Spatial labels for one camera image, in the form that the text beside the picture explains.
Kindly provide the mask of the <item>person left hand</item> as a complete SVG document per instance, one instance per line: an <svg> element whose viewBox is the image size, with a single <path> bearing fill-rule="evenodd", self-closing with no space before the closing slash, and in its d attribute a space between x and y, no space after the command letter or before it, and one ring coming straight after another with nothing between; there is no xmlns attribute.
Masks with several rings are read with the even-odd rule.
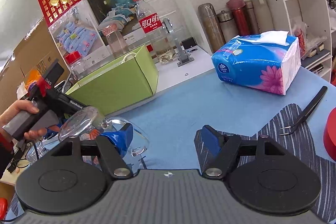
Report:
<svg viewBox="0 0 336 224"><path fill-rule="evenodd" d="M16 100L1 114L1 135L8 142L11 142L13 137L7 132L7 130L5 130L4 126L9 124L11 121L14 121L19 122L18 126L14 126L14 128L18 128L20 124L27 118L32 117L38 113L39 109L35 103L27 100ZM25 132L23 136L27 140L38 140L45 136L48 130L59 132L60 128L57 125L53 125L49 127L43 127L38 130L29 130L28 132Z"/></svg>

